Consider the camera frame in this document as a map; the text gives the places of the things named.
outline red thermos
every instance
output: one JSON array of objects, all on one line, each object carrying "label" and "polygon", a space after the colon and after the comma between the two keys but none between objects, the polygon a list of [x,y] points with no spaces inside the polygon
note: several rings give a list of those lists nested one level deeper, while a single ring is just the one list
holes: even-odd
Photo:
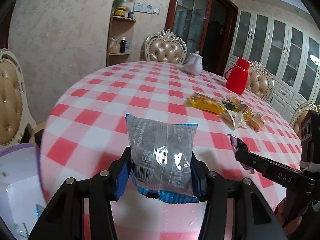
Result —
[{"label": "red thermos", "polygon": [[250,66],[249,61],[243,58],[239,58],[237,61],[237,64],[233,68],[230,68],[224,74],[224,77],[226,78],[227,73],[232,69],[229,77],[226,78],[227,80],[226,87],[229,90],[239,95],[243,93],[245,89],[245,85],[247,83],[248,75],[249,75],[249,72],[248,72],[249,66]]}]

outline round table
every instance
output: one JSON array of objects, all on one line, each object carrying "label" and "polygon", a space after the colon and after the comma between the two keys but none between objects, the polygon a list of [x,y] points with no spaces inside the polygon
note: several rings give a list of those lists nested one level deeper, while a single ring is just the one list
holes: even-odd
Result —
[{"label": "round table", "polygon": [[[49,116],[41,145],[41,171],[47,201],[68,177],[87,179],[108,169],[129,145],[125,114],[167,123],[198,123],[193,152],[226,179],[249,177],[272,208],[285,188],[260,173],[249,175],[235,160],[227,134],[241,138],[251,152],[298,168],[300,140],[289,124],[248,90],[237,97],[268,118],[261,131],[232,130],[217,115],[185,106],[193,92],[224,98],[235,95],[226,80],[203,71],[192,76],[181,65],[130,62],[100,69],[74,84]],[[119,239],[197,239],[206,203],[167,204],[137,192],[131,180],[112,212]],[[85,203],[86,237],[89,220]],[[231,238],[228,216],[225,239]]]}]

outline ornate chair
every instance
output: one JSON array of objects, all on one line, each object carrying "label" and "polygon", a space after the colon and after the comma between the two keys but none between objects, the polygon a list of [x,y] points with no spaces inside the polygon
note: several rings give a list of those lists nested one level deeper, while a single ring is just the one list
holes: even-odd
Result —
[{"label": "ornate chair", "polygon": [[183,64],[186,55],[186,43],[170,30],[154,33],[144,43],[146,61]]},{"label": "ornate chair", "polygon": [[19,144],[36,122],[28,108],[22,69],[15,55],[0,49],[0,151]]},{"label": "ornate chair", "polygon": [[249,77],[246,87],[258,97],[267,101],[271,95],[274,79],[261,62],[250,62]]},{"label": "ornate chair", "polygon": [[309,110],[320,112],[320,106],[310,102],[303,103],[294,112],[290,121],[291,127],[299,138],[301,138],[301,122],[306,117]]}]

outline dining table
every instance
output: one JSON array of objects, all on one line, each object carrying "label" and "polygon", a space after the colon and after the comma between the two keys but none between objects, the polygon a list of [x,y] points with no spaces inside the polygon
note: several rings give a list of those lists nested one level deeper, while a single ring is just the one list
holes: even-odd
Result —
[{"label": "dining table", "polygon": [[[259,131],[251,127],[234,130],[220,116],[188,106],[186,102],[194,92],[216,98],[236,96],[266,116],[265,126]],[[127,113],[170,124],[197,123],[193,143],[196,158],[225,179],[250,178],[272,209],[285,197],[285,188],[258,172],[249,174],[236,161],[227,135],[241,138],[253,153],[299,168],[300,139],[279,113],[249,90],[237,95],[226,88],[224,77],[207,71],[193,76],[183,70],[183,65],[128,62],[87,75],[52,109],[40,156],[47,202],[67,178],[91,178],[119,159],[129,146]],[[231,201],[225,239],[231,239],[232,234]],[[111,203],[119,240],[198,239],[205,206],[205,202],[168,204],[146,198],[130,179],[124,195]],[[90,239],[89,201],[84,202],[84,231],[85,238]]]}]

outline bottle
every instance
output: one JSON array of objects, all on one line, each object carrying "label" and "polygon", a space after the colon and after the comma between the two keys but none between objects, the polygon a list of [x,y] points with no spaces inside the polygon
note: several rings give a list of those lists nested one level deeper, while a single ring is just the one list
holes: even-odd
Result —
[{"label": "bottle", "polygon": [[241,95],[244,92],[245,85],[247,84],[247,79],[249,76],[249,69],[250,63],[249,61],[239,58],[237,64],[230,68],[225,74],[224,77],[226,78],[227,73],[232,69],[228,78],[226,78],[227,89],[231,90],[232,92]]},{"label": "bottle", "polygon": [[120,53],[125,51],[125,37],[122,37],[122,40],[120,41]]}]

